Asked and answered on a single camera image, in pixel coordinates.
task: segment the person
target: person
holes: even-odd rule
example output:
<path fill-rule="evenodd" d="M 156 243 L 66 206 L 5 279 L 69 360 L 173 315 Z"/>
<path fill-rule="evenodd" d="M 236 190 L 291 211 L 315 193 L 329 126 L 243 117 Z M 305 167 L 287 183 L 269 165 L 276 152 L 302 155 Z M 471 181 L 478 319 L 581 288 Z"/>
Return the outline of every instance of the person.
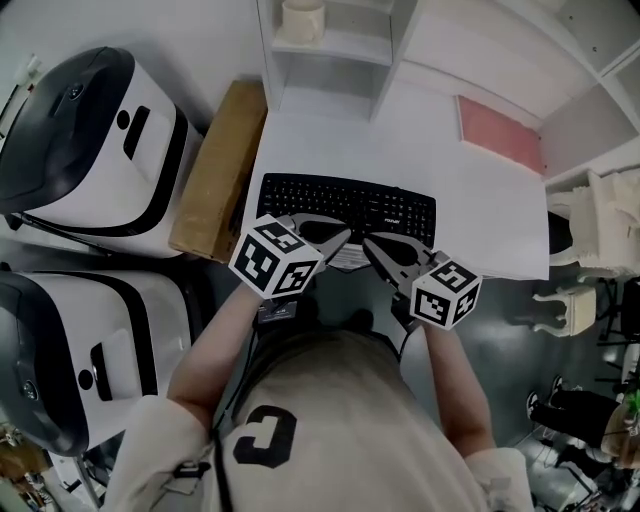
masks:
<path fill-rule="evenodd" d="M 140 400 L 105 510 L 533 511 L 524 456 L 496 447 L 458 336 L 430 325 L 421 328 L 442 431 L 387 344 L 305 322 L 311 330 L 259 342 L 231 431 L 214 429 L 212 442 L 261 303 L 240 284 L 175 370 L 167 398 Z"/>
<path fill-rule="evenodd" d="M 535 423 L 615 457 L 620 468 L 640 468 L 640 436 L 632 435 L 638 418 L 630 413 L 626 401 L 620 404 L 591 391 L 565 390 L 562 377 L 557 376 L 551 385 L 548 404 L 541 403 L 535 392 L 529 394 L 527 415 Z M 585 457 L 586 454 L 569 450 L 562 458 L 584 463 L 590 466 L 590 472 L 598 471 L 598 466 L 590 464 Z"/>

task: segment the floor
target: floor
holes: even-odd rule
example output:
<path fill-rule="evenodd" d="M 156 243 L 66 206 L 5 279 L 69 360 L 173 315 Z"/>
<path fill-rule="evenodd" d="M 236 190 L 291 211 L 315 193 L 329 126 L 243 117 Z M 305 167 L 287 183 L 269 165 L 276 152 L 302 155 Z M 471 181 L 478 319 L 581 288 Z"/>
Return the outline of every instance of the floor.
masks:
<path fill-rule="evenodd" d="M 238 281 L 222 265 L 214 264 L 207 272 L 219 305 Z M 593 379 L 617 376 L 616 370 L 603 362 L 603 350 L 596 347 L 601 326 L 563 339 L 530 329 L 536 319 L 553 323 L 552 319 L 562 312 L 559 304 L 537 303 L 532 295 L 574 285 L 576 272 L 573 268 L 552 272 L 549 282 L 487 279 L 476 310 L 457 328 L 489 398 L 496 442 L 500 446 L 517 446 L 526 455 L 532 491 L 541 502 L 556 509 L 567 500 L 580 499 L 581 489 L 567 470 L 551 467 L 556 454 L 540 444 L 539 439 L 545 434 L 542 429 L 532 432 L 525 399 L 531 390 L 546 397 L 557 374 L 571 386 L 611 395 L 610 384 L 597 384 Z M 392 289 L 371 268 L 351 274 L 329 269 L 318 276 L 310 293 L 318 301 L 324 323 L 338 324 L 356 309 L 366 308 L 374 313 L 374 329 L 388 335 L 398 346 L 401 344 L 404 332 L 389 310 Z M 615 356 L 608 353 L 610 359 Z M 230 389 L 235 388 L 240 373 L 236 372 Z M 420 336 L 408 340 L 402 373 L 417 400 L 438 421 L 429 357 Z M 570 497 L 574 490 L 577 494 Z"/>

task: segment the pink notebook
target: pink notebook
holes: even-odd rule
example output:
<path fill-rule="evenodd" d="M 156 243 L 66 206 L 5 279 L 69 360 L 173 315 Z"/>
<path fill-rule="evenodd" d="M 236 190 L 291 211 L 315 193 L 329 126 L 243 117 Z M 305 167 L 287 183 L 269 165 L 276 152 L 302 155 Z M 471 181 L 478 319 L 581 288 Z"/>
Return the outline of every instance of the pink notebook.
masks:
<path fill-rule="evenodd" d="M 540 139 L 518 121 L 457 96 L 462 140 L 480 146 L 544 176 Z"/>

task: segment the white desk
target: white desk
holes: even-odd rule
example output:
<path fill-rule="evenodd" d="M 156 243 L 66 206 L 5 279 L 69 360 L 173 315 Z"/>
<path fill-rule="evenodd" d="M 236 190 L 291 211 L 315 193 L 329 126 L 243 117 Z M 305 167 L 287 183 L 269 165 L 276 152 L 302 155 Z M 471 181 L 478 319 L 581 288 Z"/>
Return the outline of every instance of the white desk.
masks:
<path fill-rule="evenodd" d="M 437 201 L 435 248 L 489 276 L 547 279 L 545 190 L 538 175 L 459 141 L 454 98 L 396 80 L 373 125 L 271 113 L 244 223 L 266 173 L 339 176 Z"/>

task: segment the black keyboard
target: black keyboard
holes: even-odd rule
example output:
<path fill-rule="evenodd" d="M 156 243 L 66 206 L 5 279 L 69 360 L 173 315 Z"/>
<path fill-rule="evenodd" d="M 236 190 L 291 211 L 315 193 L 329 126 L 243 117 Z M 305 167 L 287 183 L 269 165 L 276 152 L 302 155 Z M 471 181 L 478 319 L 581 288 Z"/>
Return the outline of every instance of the black keyboard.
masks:
<path fill-rule="evenodd" d="M 433 248 L 436 200 L 397 187 L 306 174 L 265 174 L 258 217 L 295 213 L 326 215 L 353 231 L 349 243 L 362 244 L 368 233 L 412 236 Z"/>

